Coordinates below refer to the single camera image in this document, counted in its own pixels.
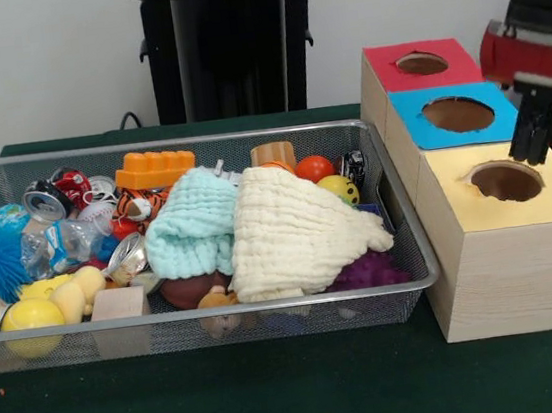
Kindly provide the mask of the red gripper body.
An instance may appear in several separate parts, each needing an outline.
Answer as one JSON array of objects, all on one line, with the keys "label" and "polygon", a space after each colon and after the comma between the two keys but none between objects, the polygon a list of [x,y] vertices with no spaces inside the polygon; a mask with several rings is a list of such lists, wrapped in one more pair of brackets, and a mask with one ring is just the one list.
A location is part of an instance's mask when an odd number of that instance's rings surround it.
[{"label": "red gripper body", "polygon": [[480,47],[480,67],[488,80],[504,85],[537,81],[552,85],[552,33],[488,23]]}]

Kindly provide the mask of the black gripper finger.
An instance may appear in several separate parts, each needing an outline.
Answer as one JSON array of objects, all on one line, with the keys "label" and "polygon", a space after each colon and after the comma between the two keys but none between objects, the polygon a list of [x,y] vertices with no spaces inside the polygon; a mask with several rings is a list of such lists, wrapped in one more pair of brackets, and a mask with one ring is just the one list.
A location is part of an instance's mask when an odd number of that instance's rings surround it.
[{"label": "black gripper finger", "polygon": [[528,163],[543,161],[545,158],[540,135],[541,120],[537,101],[536,92],[525,93],[522,96],[509,152],[515,161]]},{"label": "black gripper finger", "polygon": [[544,164],[552,138],[552,94],[525,97],[527,130],[529,135],[529,162]]}]

